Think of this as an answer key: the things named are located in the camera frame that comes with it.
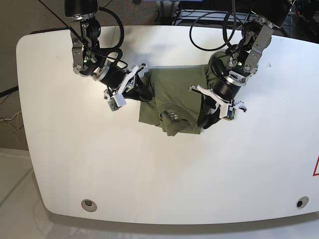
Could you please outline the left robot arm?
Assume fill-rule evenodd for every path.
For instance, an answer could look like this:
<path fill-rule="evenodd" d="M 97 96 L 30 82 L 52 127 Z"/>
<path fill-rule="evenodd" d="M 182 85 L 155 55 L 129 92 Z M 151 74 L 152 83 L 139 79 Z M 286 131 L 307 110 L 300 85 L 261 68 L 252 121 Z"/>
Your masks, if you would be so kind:
<path fill-rule="evenodd" d="M 294 5 L 293 0 L 255 0 L 251 12 L 256 18 L 242 23 L 242 39 L 237 44 L 231 44 L 232 35 L 227 34 L 227 22 L 233 17 L 232 34 L 237 24 L 237 6 L 231 2 L 231 9 L 225 14 L 222 23 L 222 35 L 226 47 L 213 48 L 214 54 L 210 57 L 207 68 L 207 85 L 191 86 L 190 89 L 201 94 L 201 109 L 197 124 L 207 129 L 221 119 L 234 120 L 238 110 L 246 111 L 242 101 L 235 101 L 241 87 L 248 79 L 256 74 L 259 60 L 263 51 L 270 45 L 275 28 L 281 28 L 286 17 Z"/>

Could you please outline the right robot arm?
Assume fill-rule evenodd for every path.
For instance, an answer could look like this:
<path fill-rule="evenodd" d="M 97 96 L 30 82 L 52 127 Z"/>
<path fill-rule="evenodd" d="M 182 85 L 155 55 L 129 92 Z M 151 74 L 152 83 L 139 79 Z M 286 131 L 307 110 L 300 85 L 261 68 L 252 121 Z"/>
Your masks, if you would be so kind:
<path fill-rule="evenodd" d="M 72 18 L 70 35 L 74 72 L 106 85 L 106 94 L 110 97 L 115 96 L 123 86 L 122 95 L 125 99 L 150 102 L 153 95 L 148 85 L 137 73 L 125 82 L 124 78 L 130 74 L 130 71 L 118 65 L 123 56 L 121 46 L 125 36 L 124 25 L 120 18 L 113 11 L 100 7 L 96 0 L 66 0 L 64 11 L 66 17 Z M 120 38 L 115 46 L 107 48 L 100 46 L 101 25 L 94 16 L 98 11 L 111 15 L 119 26 Z"/>

